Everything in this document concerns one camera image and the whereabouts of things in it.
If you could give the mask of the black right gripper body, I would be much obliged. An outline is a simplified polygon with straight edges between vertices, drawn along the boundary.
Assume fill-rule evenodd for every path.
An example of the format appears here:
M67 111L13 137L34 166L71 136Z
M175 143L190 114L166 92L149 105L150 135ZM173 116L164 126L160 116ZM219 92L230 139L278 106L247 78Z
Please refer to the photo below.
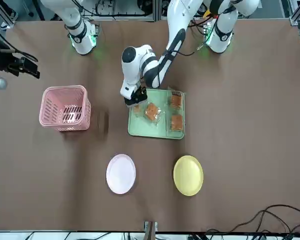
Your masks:
M0 71L19 75L23 73L23 60L13 56L12 53L0 52Z

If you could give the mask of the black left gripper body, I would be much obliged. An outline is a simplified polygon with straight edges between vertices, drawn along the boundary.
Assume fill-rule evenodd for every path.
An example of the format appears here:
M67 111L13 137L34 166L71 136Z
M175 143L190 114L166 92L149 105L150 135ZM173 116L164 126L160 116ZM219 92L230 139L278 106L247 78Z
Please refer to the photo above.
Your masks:
M144 86L140 86L135 92L133 92L130 99L124 97L124 102L128 108L142 104L147 100L147 89Z

